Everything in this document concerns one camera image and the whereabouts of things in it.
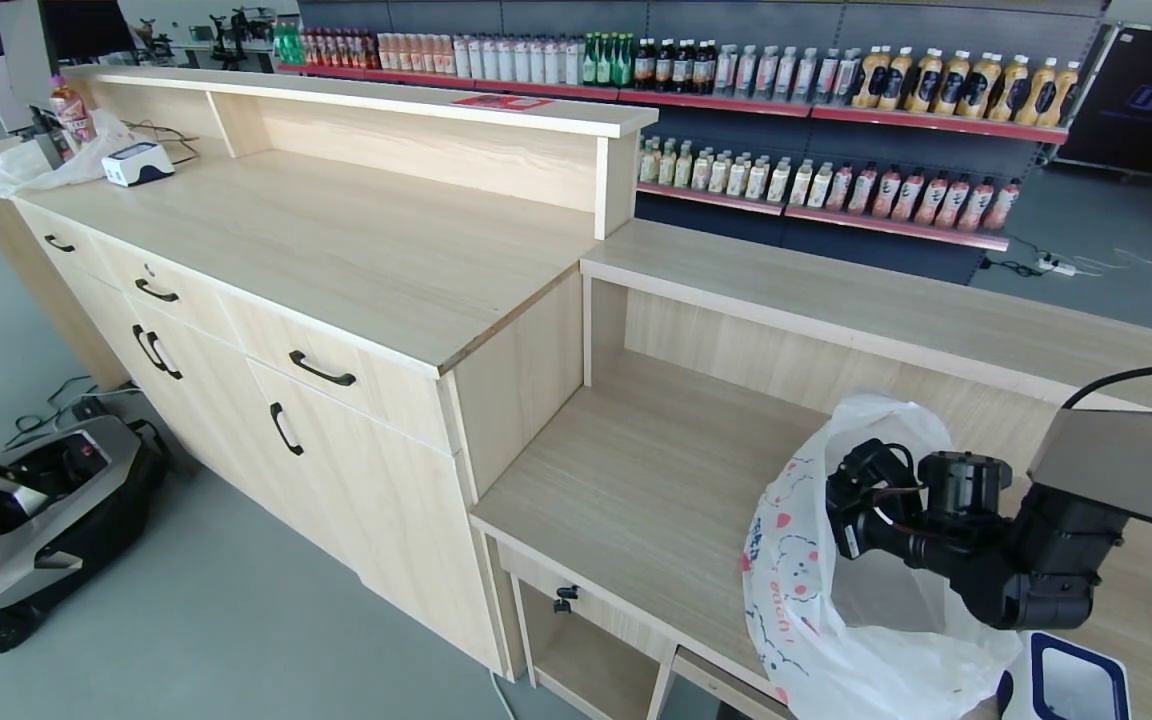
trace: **drawer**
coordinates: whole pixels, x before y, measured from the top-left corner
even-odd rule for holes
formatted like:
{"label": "drawer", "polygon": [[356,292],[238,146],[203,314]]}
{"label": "drawer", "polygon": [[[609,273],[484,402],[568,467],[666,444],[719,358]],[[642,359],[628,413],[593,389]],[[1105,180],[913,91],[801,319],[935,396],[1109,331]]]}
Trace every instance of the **drawer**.
{"label": "drawer", "polygon": [[220,304],[219,283],[122,241],[104,240],[103,245],[109,281],[120,291],[212,338],[237,344]]}
{"label": "drawer", "polygon": [[[559,588],[571,588],[569,579],[561,574],[544,568],[540,562],[522,556],[506,544],[499,544],[500,568],[511,574],[522,583],[538,589],[541,594],[548,597],[551,601],[556,600]],[[669,642],[662,634],[655,632],[649,626],[631,619],[624,612],[617,611],[612,602],[605,601],[588,588],[577,588],[576,600],[571,600],[573,614],[581,615],[589,620],[591,624],[599,626],[605,632],[613,635],[628,646],[652,657],[658,661],[668,662],[675,650],[675,643]]]}
{"label": "drawer", "polygon": [[347,334],[238,293],[221,296],[247,354],[297,382],[453,454],[438,384],[349,342]]}
{"label": "drawer", "polygon": [[86,228],[23,202],[17,202],[15,206],[20,211],[20,218],[29,225],[41,250],[61,274],[82,270],[84,273],[108,281],[109,270],[101,258],[100,241],[96,240]]}

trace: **cabinet door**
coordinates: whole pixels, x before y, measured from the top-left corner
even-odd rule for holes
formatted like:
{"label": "cabinet door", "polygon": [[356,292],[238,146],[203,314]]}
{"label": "cabinet door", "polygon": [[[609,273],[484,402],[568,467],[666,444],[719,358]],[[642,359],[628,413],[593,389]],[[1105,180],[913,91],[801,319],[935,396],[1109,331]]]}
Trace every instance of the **cabinet door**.
{"label": "cabinet door", "polygon": [[500,657],[452,456],[252,363],[362,582],[488,667]]}

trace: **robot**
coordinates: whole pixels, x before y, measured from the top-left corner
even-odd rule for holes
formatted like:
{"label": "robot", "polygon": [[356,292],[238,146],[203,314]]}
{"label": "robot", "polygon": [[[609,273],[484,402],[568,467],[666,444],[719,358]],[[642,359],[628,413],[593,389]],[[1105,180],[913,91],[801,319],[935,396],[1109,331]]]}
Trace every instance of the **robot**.
{"label": "robot", "polygon": [[96,416],[0,455],[0,653],[141,537],[166,471],[141,427]]}

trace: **blue logo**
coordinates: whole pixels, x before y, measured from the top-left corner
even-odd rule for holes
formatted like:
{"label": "blue logo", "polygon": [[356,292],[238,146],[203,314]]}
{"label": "blue logo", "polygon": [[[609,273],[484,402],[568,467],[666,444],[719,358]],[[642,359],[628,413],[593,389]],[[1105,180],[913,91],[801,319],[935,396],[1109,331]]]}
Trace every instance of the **blue logo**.
{"label": "blue logo", "polygon": [[1128,99],[1128,108],[1142,109],[1144,113],[1152,111],[1152,85],[1137,88],[1132,97]]}

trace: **checkout counter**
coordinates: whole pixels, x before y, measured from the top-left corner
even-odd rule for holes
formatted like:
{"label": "checkout counter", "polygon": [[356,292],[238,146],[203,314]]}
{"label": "checkout counter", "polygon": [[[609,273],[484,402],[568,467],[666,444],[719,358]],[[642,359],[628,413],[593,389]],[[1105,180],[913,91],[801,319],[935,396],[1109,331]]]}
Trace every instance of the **checkout counter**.
{"label": "checkout counter", "polygon": [[[200,137],[172,179],[0,200],[3,253],[93,377],[131,377],[372,591],[591,717],[655,719],[676,675],[788,717],[738,558],[763,488],[847,392],[918,402],[1024,468],[1075,389],[1152,365],[1132,325],[634,219],[654,109],[67,77]],[[1152,409],[1152,378],[1085,406]],[[1123,661],[1152,719],[1152,526],[1129,524],[1102,577],[1062,634]]]}

